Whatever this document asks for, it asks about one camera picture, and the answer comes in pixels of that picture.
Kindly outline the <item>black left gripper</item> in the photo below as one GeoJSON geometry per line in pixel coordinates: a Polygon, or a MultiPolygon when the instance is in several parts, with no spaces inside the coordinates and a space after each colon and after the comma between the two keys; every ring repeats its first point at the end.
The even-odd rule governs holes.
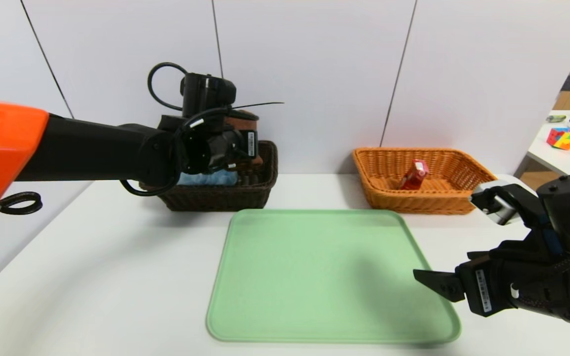
{"type": "Polygon", "coordinates": [[[253,130],[228,130],[223,132],[226,157],[230,159],[255,159],[258,155],[257,132],[253,130]]]}

